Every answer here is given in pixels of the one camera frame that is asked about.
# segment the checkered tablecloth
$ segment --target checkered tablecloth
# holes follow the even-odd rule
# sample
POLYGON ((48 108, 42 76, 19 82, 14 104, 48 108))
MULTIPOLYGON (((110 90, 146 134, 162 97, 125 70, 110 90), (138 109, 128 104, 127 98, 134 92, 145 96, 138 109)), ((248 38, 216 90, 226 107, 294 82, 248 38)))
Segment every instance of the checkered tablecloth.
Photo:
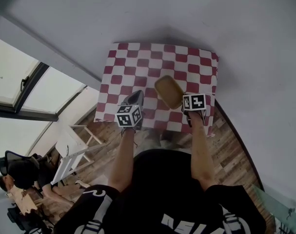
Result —
POLYGON ((205 131, 212 133, 218 57, 214 52, 153 43, 114 43, 100 87, 94 122, 116 121, 118 105, 134 91, 144 92, 143 127, 191 132, 181 108, 169 109, 154 83, 170 75, 187 93, 206 94, 205 131))

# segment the sneaker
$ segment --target sneaker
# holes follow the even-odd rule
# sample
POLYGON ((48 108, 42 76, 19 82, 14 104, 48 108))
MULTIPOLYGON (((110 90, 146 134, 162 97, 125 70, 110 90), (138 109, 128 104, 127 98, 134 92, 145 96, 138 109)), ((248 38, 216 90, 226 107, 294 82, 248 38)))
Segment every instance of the sneaker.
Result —
POLYGON ((76 180, 75 184, 76 185, 79 184, 80 185, 80 187, 79 187, 80 189, 87 189, 88 187, 90 187, 89 184, 86 184, 86 183, 84 183, 81 180, 76 180))

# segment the dark hair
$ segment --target dark hair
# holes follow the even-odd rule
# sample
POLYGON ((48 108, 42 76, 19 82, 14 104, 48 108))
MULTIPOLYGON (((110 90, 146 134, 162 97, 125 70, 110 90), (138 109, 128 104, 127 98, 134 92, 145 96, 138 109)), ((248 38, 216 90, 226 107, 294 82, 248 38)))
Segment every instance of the dark hair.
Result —
POLYGON ((2 188, 5 192, 7 192, 5 181, 3 180, 3 176, 0 177, 0 188, 2 188))

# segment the white wall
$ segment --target white wall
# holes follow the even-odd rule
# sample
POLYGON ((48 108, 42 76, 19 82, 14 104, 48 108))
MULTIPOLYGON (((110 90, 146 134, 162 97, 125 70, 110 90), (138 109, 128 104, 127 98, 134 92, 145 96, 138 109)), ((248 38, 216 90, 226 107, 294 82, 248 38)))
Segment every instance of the white wall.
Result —
MULTIPOLYGON (((56 60, 46 49, 45 55, 35 51, 44 40, 64 54, 52 65, 64 72, 72 72, 62 59, 67 56, 80 71, 101 77, 114 41, 216 51, 217 99, 263 183, 296 201, 296 0, 11 0, 0 10, 40 40, 6 31, 14 27, 2 18, 0 38, 37 59, 56 60)), ((87 84, 82 73, 71 75, 87 84)))

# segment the window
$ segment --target window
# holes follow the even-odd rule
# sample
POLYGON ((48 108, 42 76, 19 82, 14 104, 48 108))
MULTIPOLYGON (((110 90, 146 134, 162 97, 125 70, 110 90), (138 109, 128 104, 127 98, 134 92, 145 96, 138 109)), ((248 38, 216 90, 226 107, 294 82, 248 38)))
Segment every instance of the window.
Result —
POLYGON ((0 40, 0 117, 57 121, 84 84, 0 40))

